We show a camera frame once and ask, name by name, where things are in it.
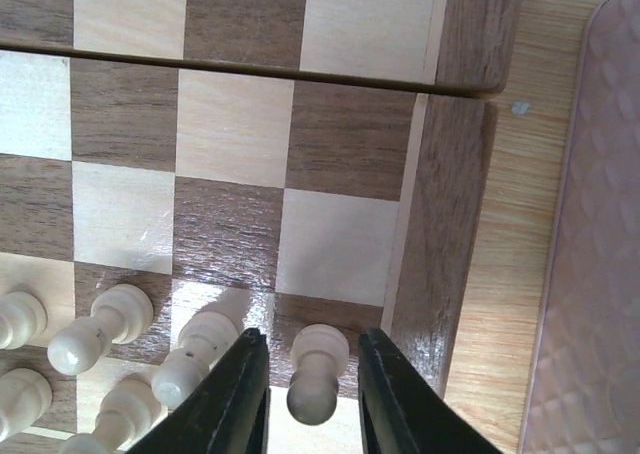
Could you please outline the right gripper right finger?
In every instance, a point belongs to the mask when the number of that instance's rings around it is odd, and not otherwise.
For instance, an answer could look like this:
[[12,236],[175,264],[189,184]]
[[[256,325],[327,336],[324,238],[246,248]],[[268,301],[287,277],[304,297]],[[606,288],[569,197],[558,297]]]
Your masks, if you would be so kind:
[[365,453],[496,453],[379,328],[359,337],[358,392]]

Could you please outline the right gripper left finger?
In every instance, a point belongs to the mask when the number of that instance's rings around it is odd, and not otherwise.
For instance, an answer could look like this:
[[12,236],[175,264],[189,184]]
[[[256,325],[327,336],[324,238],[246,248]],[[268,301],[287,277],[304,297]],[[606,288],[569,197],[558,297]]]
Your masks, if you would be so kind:
[[196,390],[129,451],[265,453],[270,407],[266,336],[248,328]]

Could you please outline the light pawn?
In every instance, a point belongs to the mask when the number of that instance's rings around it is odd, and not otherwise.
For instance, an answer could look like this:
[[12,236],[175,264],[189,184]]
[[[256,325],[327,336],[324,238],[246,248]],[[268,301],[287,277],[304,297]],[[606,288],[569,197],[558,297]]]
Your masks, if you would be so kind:
[[113,344],[138,339],[153,318],[153,304],[143,290],[116,285],[94,300],[89,316],[74,319],[53,336],[47,347],[48,360],[61,374],[82,374],[104,358]]
[[289,413],[304,425],[321,425],[336,410],[338,379],[349,361],[348,340],[332,326],[309,325],[294,338],[290,355],[294,373],[286,397]]
[[179,407],[238,335],[235,324],[221,313],[203,311],[192,316],[179,333],[177,347],[152,377],[151,388],[156,399],[169,409]]

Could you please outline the silver metal tray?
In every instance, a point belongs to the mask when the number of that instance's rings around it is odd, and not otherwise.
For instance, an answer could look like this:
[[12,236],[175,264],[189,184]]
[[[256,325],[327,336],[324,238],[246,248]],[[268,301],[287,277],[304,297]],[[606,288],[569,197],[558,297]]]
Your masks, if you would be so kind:
[[639,0],[584,30],[518,449],[639,449]]

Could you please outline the wooden chess board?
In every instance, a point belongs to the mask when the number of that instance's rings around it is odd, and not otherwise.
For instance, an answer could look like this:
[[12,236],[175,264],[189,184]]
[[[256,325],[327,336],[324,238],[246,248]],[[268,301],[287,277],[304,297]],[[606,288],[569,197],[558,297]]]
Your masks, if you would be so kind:
[[[199,310],[258,327],[273,453],[361,449],[357,365],[333,418],[296,422],[289,351],[381,321],[446,384],[494,134],[482,101],[344,77],[497,91],[521,0],[1,0],[1,290],[46,329],[1,354],[49,409],[5,453],[55,453],[122,379],[150,379]],[[53,336],[130,284],[154,318],[68,376]]]

